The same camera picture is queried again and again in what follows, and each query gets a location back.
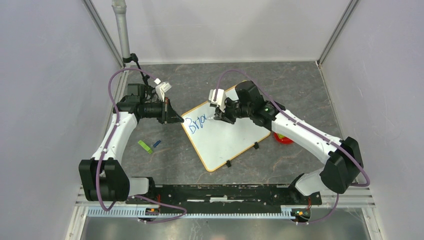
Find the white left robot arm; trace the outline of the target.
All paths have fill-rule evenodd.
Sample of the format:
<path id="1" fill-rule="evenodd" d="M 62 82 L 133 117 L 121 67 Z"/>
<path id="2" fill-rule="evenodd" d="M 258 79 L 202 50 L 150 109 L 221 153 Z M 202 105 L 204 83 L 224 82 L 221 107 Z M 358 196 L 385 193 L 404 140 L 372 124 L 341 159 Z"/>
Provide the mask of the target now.
<path id="1" fill-rule="evenodd" d="M 155 87 L 158 99 L 149 101 L 148 86 L 130 83 L 127 94 L 112 108 L 109 129 L 100 147 L 90 159 L 83 159 L 78 171 L 85 197 L 90 202 L 122 202 L 130 195 L 131 181 L 121 166 L 129 137 L 142 119 L 157 119 L 160 124 L 182 123 L 183 118 L 165 96 L 169 82 Z"/>

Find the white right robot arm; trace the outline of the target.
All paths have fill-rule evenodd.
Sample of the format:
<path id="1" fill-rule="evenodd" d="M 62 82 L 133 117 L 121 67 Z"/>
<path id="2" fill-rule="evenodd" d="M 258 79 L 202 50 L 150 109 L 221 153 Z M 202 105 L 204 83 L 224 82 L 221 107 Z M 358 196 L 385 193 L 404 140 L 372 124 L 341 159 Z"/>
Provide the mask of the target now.
<path id="1" fill-rule="evenodd" d="M 323 163 L 323 168 L 302 173 L 290 184 L 289 199 L 302 204 L 310 195 L 323 190 L 344 194 L 363 169 L 358 142 L 352 137 L 341 139 L 327 134 L 299 119 L 283 105 L 264 100 L 251 80 L 235 86 L 237 100 L 223 89 L 212 89 L 208 101 L 215 108 L 214 120 L 234 124 L 248 118 L 256 126 L 289 138 Z"/>

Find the yellow framed whiteboard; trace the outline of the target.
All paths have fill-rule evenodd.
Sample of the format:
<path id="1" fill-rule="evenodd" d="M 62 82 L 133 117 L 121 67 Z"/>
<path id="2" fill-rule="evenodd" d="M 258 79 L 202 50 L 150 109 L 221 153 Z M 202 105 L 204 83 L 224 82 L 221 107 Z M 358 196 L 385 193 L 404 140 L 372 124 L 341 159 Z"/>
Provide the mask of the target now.
<path id="1" fill-rule="evenodd" d="M 224 166 L 271 134 L 249 118 L 239 118 L 235 124 L 206 120 L 214 113 L 206 101 L 182 115 L 182 127 L 208 172 Z"/>

